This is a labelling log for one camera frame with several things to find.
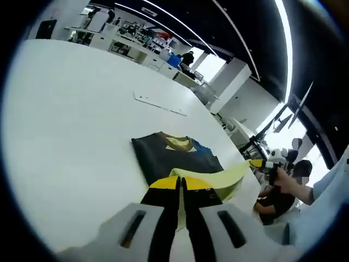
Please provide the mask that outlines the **person's right hand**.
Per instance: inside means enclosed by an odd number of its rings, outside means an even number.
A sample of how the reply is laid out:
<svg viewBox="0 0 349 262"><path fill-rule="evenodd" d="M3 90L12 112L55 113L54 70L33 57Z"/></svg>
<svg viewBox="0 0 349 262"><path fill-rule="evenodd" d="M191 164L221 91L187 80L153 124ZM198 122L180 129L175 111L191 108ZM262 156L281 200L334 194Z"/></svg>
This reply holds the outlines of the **person's right hand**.
<svg viewBox="0 0 349 262"><path fill-rule="evenodd" d="M276 177L274 184L279 186L282 191L287 192L290 186L291 177L288 176L286 171L280 167L276 170Z"/></svg>

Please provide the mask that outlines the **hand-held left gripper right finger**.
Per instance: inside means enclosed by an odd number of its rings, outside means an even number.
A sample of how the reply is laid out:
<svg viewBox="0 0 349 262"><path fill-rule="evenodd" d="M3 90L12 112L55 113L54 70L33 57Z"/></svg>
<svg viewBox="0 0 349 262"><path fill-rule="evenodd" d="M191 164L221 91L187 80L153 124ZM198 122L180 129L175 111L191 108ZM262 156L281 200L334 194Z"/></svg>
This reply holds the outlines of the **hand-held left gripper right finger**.
<svg viewBox="0 0 349 262"><path fill-rule="evenodd" d="M183 178L186 227L196 261L274 261L275 244L261 226L213 188Z"/></svg>

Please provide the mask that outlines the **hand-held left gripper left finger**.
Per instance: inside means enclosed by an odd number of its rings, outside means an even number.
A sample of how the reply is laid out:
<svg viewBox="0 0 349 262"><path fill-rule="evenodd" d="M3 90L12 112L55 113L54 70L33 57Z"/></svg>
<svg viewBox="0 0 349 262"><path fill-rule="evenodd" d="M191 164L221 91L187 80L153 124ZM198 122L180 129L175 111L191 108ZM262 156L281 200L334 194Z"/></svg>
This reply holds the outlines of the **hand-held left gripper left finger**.
<svg viewBox="0 0 349 262"><path fill-rule="evenodd" d="M154 182L140 203L131 203L101 224L86 245L58 253L59 261L169 261L178 224L180 178Z"/></svg>

